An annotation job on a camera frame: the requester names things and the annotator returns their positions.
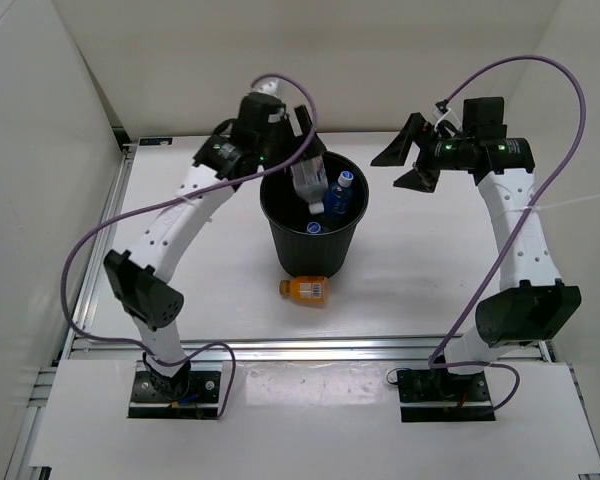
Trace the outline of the orange white label clear bottle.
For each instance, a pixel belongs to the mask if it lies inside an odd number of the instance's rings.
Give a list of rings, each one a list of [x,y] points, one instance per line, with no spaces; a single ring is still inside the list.
[[[307,204],[309,212],[322,214],[323,198],[329,186],[323,157],[318,155],[293,164],[291,176],[294,191]]]

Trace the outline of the blue label plastic bottle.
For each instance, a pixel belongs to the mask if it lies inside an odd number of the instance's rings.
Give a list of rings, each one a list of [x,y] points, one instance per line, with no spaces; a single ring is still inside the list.
[[[328,218],[341,218],[347,212],[353,197],[353,180],[354,174],[344,170],[329,185],[323,198],[324,213]]]

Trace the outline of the orange juice bottle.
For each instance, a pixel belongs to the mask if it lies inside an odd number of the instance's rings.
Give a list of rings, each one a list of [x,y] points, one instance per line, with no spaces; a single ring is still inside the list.
[[[323,306],[327,301],[327,286],[327,278],[324,276],[299,276],[281,280],[279,294],[300,305]]]

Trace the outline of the clear unlabelled plastic bottle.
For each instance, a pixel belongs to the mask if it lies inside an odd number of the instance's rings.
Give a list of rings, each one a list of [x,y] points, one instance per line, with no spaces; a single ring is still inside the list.
[[[310,221],[306,226],[306,233],[309,235],[322,235],[331,232],[331,228],[326,221]]]

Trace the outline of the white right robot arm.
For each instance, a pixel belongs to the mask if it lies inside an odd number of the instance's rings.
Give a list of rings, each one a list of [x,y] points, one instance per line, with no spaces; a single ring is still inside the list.
[[[475,315],[461,337],[449,332],[429,359],[429,387],[450,400],[502,355],[552,339],[581,304],[580,289],[565,284],[549,252],[539,214],[535,162],[524,138],[510,138],[500,114],[463,131],[438,132],[420,113],[408,117],[374,167],[402,166],[418,149],[412,168],[397,188],[435,191],[443,171],[469,173],[487,207],[498,256],[460,317]]]

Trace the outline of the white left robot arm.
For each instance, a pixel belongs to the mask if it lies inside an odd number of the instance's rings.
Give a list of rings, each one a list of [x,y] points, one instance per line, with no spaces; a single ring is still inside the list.
[[[176,325],[184,297],[170,285],[182,256],[247,177],[283,166],[289,157],[317,163],[325,150],[306,106],[288,114],[278,98],[251,93],[237,117],[221,123],[196,152],[175,202],[160,208],[134,244],[106,254],[114,297],[147,349],[143,363],[151,385],[167,400],[177,401],[190,389],[190,362]]]

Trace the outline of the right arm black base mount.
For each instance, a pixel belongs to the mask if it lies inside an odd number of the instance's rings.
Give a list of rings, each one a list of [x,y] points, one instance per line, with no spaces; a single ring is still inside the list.
[[[484,373],[396,368],[387,374],[398,388],[402,423],[462,423],[495,420]]]

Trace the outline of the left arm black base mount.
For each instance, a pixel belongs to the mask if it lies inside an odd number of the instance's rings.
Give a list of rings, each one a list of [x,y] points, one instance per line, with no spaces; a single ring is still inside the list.
[[[161,375],[146,359],[135,366],[127,417],[154,420],[217,420],[224,412],[220,400],[222,364],[187,362],[173,377]]]

